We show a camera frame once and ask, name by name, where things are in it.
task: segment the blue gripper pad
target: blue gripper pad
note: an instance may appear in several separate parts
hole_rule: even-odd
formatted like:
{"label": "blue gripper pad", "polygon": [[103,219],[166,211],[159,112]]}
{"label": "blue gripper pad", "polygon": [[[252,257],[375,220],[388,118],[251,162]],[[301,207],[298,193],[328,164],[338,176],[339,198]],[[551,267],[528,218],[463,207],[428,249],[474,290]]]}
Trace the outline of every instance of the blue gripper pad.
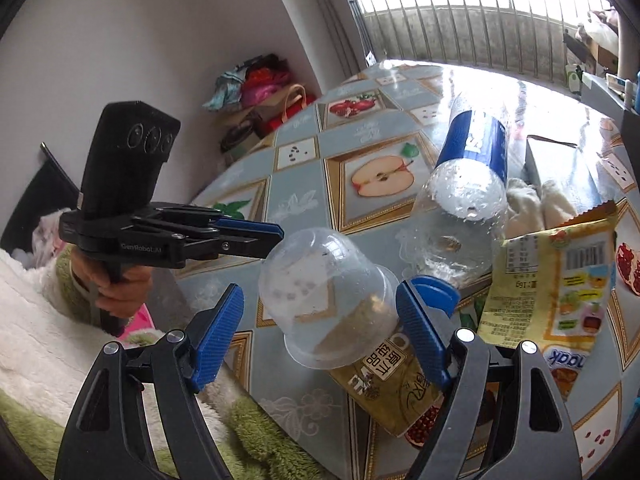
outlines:
{"label": "blue gripper pad", "polygon": [[214,381],[244,312],[242,288],[232,283],[214,308],[197,313],[186,329],[195,350],[193,374],[188,379],[194,393]]}
{"label": "blue gripper pad", "polygon": [[451,384],[447,347],[454,327],[449,317],[459,301],[455,288],[431,276],[415,276],[396,290],[396,310],[404,332],[426,379],[442,391]]}
{"label": "blue gripper pad", "polygon": [[268,224],[266,222],[253,222],[251,220],[236,220],[235,218],[228,218],[221,216],[216,220],[215,227],[238,229],[242,231],[251,231],[259,233],[272,233],[284,236],[284,231],[277,224]]}

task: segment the red fabric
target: red fabric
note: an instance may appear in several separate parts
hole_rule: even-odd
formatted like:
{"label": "red fabric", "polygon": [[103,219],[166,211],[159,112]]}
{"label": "red fabric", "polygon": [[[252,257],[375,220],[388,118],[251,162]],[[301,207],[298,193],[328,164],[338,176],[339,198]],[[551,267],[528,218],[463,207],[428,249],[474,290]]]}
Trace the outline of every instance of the red fabric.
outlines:
{"label": "red fabric", "polygon": [[259,68],[249,74],[242,83],[242,92],[264,85],[286,85],[291,79],[290,72],[280,72],[270,68]]}
{"label": "red fabric", "polygon": [[[309,105],[311,104],[313,101],[316,100],[316,96],[310,93],[306,94],[306,104]],[[297,102],[293,103],[290,107],[287,107],[287,109],[285,110],[285,115],[287,117],[287,119],[292,118],[295,114],[297,114],[300,110],[302,110],[302,99],[298,99]],[[282,121],[282,114],[278,114],[276,115],[273,119],[267,121],[267,123],[265,124],[265,130],[267,131],[267,133],[271,133],[274,132],[275,130],[278,129],[279,126],[281,126],[283,123]]]}

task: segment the clear plastic cup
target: clear plastic cup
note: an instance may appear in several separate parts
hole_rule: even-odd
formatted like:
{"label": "clear plastic cup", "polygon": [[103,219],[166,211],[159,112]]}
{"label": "clear plastic cup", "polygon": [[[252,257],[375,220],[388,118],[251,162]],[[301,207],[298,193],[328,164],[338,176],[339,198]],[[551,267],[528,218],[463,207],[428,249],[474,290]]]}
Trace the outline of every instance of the clear plastic cup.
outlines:
{"label": "clear plastic cup", "polygon": [[289,355],[305,367],[330,370],[371,354],[394,333],[398,285],[346,236],[310,228],[271,251],[258,291]]}

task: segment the green leaf print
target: green leaf print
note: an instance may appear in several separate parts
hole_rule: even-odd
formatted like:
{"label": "green leaf print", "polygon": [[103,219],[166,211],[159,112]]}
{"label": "green leaf print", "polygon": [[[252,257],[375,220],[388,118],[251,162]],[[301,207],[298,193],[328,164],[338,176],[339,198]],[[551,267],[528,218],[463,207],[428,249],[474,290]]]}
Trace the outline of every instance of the green leaf print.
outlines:
{"label": "green leaf print", "polygon": [[471,315],[464,314],[463,312],[460,312],[460,325],[462,325],[462,328],[468,328],[470,330],[473,330],[474,332],[478,330],[476,322],[471,317]]}
{"label": "green leaf print", "polygon": [[474,299],[474,310],[476,311],[476,317],[478,318],[478,323],[480,323],[480,318],[482,317],[482,312],[484,312],[484,304],[486,303],[486,297],[489,293],[482,294]]}
{"label": "green leaf print", "polygon": [[251,202],[251,200],[238,200],[236,202],[229,202],[228,204],[217,202],[213,205],[213,209],[218,209],[223,215],[229,216],[231,218],[244,220],[244,215],[240,212],[240,210],[249,202]]}
{"label": "green leaf print", "polygon": [[420,150],[418,150],[418,146],[416,146],[415,144],[406,142],[402,147],[400,155],[404,156],[405,158],[414,158],[414,156],[420,155]]}

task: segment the balcony railing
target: balcony railing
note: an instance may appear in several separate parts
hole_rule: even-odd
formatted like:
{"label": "balcony railing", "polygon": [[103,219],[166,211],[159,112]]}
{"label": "balcony railing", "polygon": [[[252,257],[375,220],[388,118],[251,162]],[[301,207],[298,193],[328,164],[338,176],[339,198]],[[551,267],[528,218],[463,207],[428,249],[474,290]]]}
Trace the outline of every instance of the balcony railing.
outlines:
{"label": "balcony railing", "polygon": [[453,62],[565,84],[567,50],[607,0],[357,0],[378,60]]}

